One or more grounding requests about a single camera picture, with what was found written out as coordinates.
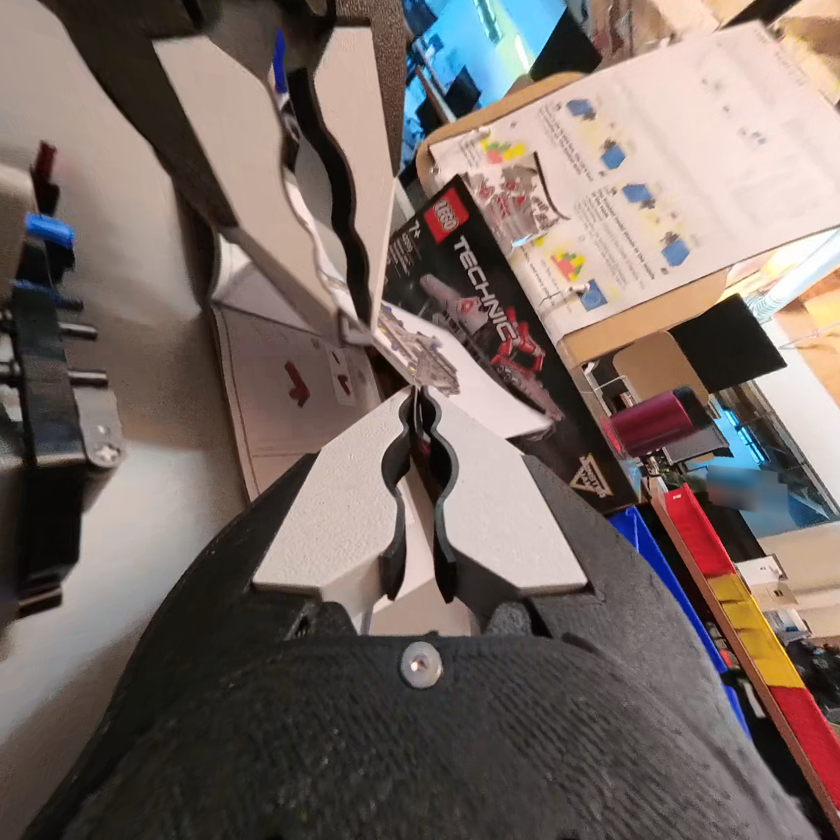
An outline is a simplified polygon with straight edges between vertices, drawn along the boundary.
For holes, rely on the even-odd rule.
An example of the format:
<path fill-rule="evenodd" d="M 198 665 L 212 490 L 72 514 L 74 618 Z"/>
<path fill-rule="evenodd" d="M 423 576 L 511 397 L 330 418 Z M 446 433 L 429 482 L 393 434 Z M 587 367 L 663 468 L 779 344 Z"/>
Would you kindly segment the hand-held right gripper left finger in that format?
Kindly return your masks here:
<path fill-rule="evenodd" d="M 260 594 L 335 603 L 362 634 L 383 600 L 421 584 L 421 520 L 410 474 L 407 387 L 326 444 L 253 577 Z"/>

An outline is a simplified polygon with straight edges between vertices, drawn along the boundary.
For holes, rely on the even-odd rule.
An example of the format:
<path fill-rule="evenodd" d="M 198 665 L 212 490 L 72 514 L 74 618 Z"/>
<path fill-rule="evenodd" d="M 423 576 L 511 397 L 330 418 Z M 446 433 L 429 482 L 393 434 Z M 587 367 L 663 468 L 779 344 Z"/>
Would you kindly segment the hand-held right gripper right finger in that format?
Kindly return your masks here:
<path fill-rule="evenodd" d="M 587 575 L 524 455 L 433 387 L 418 393 L 418 448 L 433 494 L 433 554 L 446 602 L 567 595 Z"/>

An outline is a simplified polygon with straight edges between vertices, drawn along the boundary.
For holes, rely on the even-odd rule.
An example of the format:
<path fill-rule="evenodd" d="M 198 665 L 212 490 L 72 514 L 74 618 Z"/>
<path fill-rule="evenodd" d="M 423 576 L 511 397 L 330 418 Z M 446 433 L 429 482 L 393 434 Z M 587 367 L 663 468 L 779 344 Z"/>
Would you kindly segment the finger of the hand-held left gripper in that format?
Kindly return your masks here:
<path fill-rule="evenodd" d="M 238 218 L 236 227 L 219 227 L 222 236 L 309 327 L 339 340 L 342 305 L 319 277 L 318 242 L 282 177 L 286 138 L 271 86 L 206 36 L 165 41 L 155 51 Z"/>
<path fill-rule="evenodd" d="M 289 68 L 302 135 L 330 188 L 329 226 L 343 251 L 357 323 L 379 316 L 395 176 L 369 26 L 335 26 L 307 65 Z"/>

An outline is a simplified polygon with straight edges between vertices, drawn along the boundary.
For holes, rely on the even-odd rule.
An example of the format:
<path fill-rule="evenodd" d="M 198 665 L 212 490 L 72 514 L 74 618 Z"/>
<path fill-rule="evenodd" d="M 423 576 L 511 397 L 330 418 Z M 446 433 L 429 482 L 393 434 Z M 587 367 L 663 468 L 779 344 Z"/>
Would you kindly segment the white instruction booklet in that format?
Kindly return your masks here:
<path fill-rule="evenodd" d="M 373 338 L 325 340 L 221 235 L 209 300 L 250 499 L 376 408 L 390 373 L 437 387 L 504 438 L 542 439 L 570 414 L 537 374 L 492 366 L 456 338 L 449 305 L 420 317 L 384 301 Z"/>

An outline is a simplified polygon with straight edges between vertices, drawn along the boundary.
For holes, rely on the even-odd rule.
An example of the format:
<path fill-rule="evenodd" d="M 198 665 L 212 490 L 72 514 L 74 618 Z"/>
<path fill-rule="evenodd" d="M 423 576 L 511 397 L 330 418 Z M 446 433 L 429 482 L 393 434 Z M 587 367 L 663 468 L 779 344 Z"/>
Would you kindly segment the grey desk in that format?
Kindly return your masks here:
<path fill-rule="evenodd" d="M 2 638 L 2 838 L 20 838 L 75 762 L 151 614 L 245 504 L 236 446 L 189 261 L 192 221 L 41 2 L 2 2 L 2 153 L 59 146 L 61 209 L 113 375 L 128 458 L 82 525 L 64 604 Z"/>

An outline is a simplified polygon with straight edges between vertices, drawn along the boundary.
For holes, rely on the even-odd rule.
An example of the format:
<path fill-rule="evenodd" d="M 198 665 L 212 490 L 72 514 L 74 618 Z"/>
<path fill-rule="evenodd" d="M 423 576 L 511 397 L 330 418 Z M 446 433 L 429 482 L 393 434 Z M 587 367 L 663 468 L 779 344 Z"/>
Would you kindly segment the blue storage bin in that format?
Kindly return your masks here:
<path fill-rule="evenodd" d="M 671 570 L 642 515 L 639 513 L 638 509 L 630 507 L 624 511 L 615 513 L 608 518 L 608 521 L 614 526 L 615 530 L 622 534 L 624 538 L 633 545 L 635 550 L 646 559 L 648 564 L 658 575 L 659 579 L 664 583 L 665 587 L 680 605 L 687 620 L 692 625 L 695 635 L 706 651 L 712 667 L 717 672 L 721 686 L 726 693 L 730 707 L 732 708 L 741 729 L 745 732 L 748 740 L 752 740 L 748 723 L 743 715 L 739 703 L 738 694 L 736 690 L 725 680 L 725 676 L 729 672 L 729 667 L 724 663 L 723 658 L 718 652 L 718 648 L 712 642 L 708 631 Z"/>

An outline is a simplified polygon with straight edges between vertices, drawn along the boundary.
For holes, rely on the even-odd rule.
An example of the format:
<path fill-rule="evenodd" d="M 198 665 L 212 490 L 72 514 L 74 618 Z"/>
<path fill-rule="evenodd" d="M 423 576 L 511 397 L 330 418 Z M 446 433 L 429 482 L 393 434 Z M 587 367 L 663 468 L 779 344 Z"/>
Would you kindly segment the computer monitor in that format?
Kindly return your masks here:
<path fill-rule="evenodd" d="M 501 99 L 569 15 L 562 1 L 403 1 L 405 113 L 431 123 Z"/>

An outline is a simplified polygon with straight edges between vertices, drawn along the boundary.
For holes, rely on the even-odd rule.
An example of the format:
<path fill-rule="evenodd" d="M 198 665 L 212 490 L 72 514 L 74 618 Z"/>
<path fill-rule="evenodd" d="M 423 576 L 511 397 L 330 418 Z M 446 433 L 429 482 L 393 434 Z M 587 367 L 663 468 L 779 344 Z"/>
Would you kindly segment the magenta cylinder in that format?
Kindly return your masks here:
<path fill-rule="evenodd" d="M 631 458 L 641 458 L 712 425 L 707 406 L 682 385 L 626 407 L 609 418 L 612 432 Z"/>

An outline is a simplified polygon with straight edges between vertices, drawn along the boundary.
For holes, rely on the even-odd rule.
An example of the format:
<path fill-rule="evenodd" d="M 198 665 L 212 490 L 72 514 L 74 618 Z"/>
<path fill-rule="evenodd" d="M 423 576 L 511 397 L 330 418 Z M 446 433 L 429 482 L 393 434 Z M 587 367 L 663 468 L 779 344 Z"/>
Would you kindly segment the black toy set box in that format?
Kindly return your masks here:
<path fill-rule="evenodd" d="M 391 353 L 417 338 L 416 373 L 490 431 L 540 459 L 600 513 L 638 504 L 619 455 L 561 360 L 464 180 L 438 190 L 391 238 L 384 315 Z"/>

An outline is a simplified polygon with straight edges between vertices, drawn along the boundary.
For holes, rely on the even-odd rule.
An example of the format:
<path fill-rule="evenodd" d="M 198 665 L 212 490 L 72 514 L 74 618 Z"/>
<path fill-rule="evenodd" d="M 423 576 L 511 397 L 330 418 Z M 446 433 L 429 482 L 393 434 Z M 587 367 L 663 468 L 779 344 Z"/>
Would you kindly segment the red and yellow striped ledge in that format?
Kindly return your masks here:
<path fill-rule="evenodd" d="M 838 838 L 836 735 L 688 486 L 664 491 L 649 482 L 647 493 L 717 630 Z"/>

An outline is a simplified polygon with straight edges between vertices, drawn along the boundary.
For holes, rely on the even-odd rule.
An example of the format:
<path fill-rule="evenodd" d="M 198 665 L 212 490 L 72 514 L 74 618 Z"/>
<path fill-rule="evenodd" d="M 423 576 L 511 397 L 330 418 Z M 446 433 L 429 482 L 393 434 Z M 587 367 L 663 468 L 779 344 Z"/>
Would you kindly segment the small white box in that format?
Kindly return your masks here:
<path fill-rule="evenodd" d="M 788 576 L 775 554 L 734 565 L 762 612 L 798 608 Z"/>

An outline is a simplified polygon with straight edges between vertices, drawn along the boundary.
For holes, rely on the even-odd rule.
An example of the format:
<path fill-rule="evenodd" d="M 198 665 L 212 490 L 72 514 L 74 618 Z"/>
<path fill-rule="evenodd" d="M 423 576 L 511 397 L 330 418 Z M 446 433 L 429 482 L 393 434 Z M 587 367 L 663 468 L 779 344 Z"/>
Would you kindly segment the black panel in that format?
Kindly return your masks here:
<path fill-rule="evenodd" d="M 786 361 L 740 295 L 726 297 L 668 331 L 709 393 L 786 368 Z"/>

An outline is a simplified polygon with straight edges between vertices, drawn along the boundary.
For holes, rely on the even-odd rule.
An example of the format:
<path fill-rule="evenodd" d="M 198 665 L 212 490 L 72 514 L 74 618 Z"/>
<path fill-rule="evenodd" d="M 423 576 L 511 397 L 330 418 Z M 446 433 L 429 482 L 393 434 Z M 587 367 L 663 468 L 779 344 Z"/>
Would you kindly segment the black brick model assembly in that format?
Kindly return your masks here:
<path fill-rule="evenodd" d="M 2 162 L 2 630 L 60 606 L 83 516 L 126 456 L 107 373 L 68 360 L 98 330 L 61 289 L 76 234 L 56 216 L 55 161 L 41 141 L 26 170 Z"/>

